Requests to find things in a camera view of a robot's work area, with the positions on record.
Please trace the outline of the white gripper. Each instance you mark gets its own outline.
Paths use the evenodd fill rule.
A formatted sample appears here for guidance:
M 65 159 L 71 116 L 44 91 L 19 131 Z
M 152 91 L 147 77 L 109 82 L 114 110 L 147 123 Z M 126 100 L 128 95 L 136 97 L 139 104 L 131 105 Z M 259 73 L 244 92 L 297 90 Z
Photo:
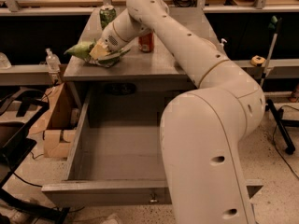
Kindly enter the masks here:
M 128 44 L 127 24 L 125 22 L 113 21 L 102 31 L 100 40 L 105 44 L 96 44 L 90 51 L 90 56 L 97 60 Z

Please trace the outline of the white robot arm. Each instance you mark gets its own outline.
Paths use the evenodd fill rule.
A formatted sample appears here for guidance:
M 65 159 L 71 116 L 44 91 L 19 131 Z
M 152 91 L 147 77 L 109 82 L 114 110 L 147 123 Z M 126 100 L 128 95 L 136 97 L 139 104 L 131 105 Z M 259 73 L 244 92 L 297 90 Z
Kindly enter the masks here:
M 238 155 L 260 124 L 260 85 L 208 41 L 174 20 L 163 0 L 126 0 L 126 9 L 91 51 L 101 63 L 131 40 L 154 32 L 195 88 L 174 98 L 160 143 L 177 224 L 255 224 Z

